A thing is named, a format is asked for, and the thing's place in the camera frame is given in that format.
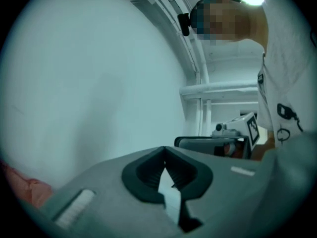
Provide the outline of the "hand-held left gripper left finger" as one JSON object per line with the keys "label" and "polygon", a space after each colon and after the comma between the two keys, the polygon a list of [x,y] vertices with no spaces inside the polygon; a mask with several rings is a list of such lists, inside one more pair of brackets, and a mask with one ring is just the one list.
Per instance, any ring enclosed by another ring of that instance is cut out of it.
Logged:
{"label": "hand-held left gripper left finger", "polygon": [[121,174],[142,150],[100,162],[67,183],[40,209],[25,204],[32,221],[49,238],[172,238],[178,226],[162,204],[144,203],[124,186]]}

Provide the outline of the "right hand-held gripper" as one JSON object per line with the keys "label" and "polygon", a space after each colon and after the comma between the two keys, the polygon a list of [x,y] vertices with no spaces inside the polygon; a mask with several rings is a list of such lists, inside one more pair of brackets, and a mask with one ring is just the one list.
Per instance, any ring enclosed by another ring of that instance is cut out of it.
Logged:
{"label": "right hand-held gripper", "polygon": [[236,117],[228,122],[219,123],[212,137],[177,137],[174,146],[208,155],[224,155],[224,145],[241,143],[244,145],[242,159],[249,159],[259,140],[259,130],[253,112]]}

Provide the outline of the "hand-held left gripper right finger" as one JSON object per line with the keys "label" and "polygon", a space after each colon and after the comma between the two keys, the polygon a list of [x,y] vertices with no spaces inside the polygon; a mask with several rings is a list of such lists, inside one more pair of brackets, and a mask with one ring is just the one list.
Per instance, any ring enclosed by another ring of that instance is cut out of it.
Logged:
{"label": "hand-held left gripper right finger", "polygon": [[168,148],[211,170],[202,196],[184,202],[178,238],[304,238],[317,179],[317,135],[304,133],[260,162]]}

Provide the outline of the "person's right hand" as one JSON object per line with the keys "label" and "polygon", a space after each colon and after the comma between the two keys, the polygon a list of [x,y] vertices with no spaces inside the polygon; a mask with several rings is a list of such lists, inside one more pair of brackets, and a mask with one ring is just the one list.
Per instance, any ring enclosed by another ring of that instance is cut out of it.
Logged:
{"label": "person's right hand", "polygon": [[225,157],[242,159],[244,145],[241,143],[229,143],[224,145]]}

